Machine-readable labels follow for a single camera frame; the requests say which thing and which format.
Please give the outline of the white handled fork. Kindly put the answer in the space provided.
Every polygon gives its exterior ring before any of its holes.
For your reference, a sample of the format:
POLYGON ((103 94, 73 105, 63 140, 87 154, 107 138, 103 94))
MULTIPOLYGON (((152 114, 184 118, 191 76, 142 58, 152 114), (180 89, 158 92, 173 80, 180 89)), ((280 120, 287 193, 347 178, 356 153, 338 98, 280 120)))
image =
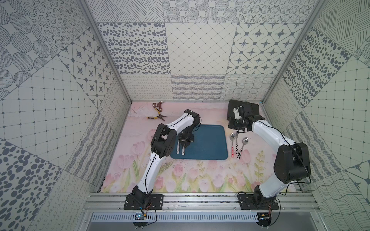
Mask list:
POLYGON ((176 153, 177 153, 177 154, 179 154, 179 152, 180 152, 180 142, 179 142, 179 140, 178 140, 178 142, 177 142, 177 149, 176 149, 176 153))

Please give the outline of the pink handled spoon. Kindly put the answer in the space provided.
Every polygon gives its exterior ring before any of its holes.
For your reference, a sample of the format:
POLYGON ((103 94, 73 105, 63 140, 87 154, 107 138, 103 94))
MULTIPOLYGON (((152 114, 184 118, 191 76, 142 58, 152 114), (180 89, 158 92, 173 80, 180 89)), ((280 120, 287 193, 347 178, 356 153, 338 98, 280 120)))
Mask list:
POLYGON ((235 134, 234 133, 231 133, 230 136, 229 136, 229 138, 231 140, 231 157, 234 158, 234 155, 235 155, 235 150, 234 150, 235 134))

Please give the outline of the cow pattern handled fork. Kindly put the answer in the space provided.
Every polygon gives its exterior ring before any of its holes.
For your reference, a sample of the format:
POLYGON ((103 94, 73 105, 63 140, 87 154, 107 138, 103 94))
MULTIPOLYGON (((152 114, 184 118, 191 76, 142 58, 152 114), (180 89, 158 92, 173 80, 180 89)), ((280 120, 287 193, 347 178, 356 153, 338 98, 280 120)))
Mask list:
POLYGON ((235 149, 236 150, 236 157, 237 157, 237 159, 240 159, 239 144, 238 144, 239 132, 235 131, 234 135, 235 135, 235 142, 236 142, 236 149, 235 149))

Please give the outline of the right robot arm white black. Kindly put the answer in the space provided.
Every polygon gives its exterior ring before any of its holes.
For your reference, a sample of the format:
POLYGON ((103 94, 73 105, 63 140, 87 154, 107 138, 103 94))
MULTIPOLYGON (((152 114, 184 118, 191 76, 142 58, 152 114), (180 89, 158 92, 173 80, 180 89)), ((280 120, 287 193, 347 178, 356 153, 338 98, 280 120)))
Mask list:
POLYGON ((259 115, 259 105, 230 100, 227 116, 228 128, 236 131, 253 132, 277 152, 274 173, 269 179, 255 187, 253 203, 261 207, 275 200, 276 195, 291 183, 310 178, 309 150, 303 142, 295 142, 272 127, 259 115))

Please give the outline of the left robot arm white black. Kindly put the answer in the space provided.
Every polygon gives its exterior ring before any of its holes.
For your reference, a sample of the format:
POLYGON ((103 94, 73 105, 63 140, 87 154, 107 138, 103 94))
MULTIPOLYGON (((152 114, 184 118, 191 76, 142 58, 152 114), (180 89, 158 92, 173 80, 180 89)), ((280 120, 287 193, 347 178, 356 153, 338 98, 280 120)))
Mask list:
POLYGON ((144 175, 132 190, 134 200, 145 208, 163 161, 170 156, 176 144, 182 146, 182 154, 194 141, 193 132, 200 127, 201 116, 187 109, 181 117, 169 124, 159 124, 151 141, 151 155, 144 175))

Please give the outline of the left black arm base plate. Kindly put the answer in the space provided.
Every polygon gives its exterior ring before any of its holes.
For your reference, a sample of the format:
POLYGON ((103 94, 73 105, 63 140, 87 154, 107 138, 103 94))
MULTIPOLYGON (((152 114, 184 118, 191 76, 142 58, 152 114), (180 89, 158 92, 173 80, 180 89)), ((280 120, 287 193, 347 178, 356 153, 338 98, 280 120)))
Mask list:
POLYGON ((136 196, 130 193, 125 198, 124 210, 144 210, 147 208, 162 210, 163 200, 163 194, 136 196))

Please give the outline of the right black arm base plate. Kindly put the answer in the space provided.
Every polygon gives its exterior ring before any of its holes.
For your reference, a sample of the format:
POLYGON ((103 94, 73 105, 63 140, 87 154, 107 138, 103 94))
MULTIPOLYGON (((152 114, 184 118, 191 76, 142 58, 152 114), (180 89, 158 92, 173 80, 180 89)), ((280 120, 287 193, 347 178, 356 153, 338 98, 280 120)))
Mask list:
POLYGON ((279 210, 276 197, 265 198, 259 194, 239 193, 237 199, 241 210, 279 210))

